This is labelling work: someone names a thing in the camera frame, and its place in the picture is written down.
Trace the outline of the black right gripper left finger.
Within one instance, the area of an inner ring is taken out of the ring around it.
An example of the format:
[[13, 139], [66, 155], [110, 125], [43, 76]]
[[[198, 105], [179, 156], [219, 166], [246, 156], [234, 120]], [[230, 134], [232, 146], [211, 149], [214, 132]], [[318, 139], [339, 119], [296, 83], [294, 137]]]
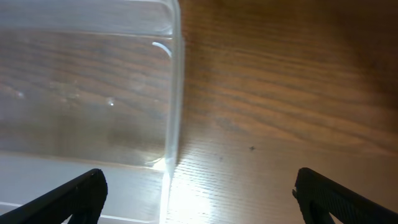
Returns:
[[1, 224], [97, 223], [107, 194], [103, 171], [92, 169], [1, 215]]

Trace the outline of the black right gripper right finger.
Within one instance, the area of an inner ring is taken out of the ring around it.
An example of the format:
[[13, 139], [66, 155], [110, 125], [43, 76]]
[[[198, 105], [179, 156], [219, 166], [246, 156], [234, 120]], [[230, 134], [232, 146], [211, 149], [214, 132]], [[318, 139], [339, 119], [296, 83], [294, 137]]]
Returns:
[[303, 167], [292, 191], [306, 224], [396, 224], [393, 212], [329, 178]]

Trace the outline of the clear plastic storage container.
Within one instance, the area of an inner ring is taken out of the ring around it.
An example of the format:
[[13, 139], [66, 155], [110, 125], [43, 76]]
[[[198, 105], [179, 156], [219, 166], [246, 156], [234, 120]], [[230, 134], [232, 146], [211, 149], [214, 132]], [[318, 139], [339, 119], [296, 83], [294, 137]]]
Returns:
[[183, 65], [177, 0], [1, 0], [1, 213], [97, 168], [100, 223], [164, 223]]

